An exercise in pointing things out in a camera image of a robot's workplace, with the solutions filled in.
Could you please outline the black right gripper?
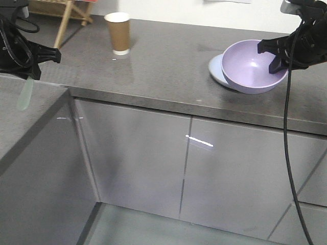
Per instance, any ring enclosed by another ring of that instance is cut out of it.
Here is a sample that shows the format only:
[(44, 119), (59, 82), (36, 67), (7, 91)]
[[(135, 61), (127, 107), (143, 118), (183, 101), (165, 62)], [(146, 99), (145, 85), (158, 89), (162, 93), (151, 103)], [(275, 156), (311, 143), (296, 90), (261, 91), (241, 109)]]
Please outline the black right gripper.
[(299, 16), (301, 23), (289, 36), (259, 42), (259, 54), (275, 55), (269, 65), (270, 74), (326, 62), (326, 7), (303, 7)]

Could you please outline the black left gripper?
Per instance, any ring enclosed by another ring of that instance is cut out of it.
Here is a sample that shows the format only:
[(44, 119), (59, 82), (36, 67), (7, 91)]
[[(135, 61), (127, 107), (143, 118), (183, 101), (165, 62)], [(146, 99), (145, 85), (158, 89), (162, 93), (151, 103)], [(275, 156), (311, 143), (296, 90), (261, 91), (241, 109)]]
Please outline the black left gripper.
[(21, 33), (37, 33), (36, 29), (28, 30), (18, 26), (7, 17), (1, 15), (1, 73), (27, 79), (39, 80), (41, 77), (40, 63), (61, 62), (61, 52), (57, 48), (29, 41)]

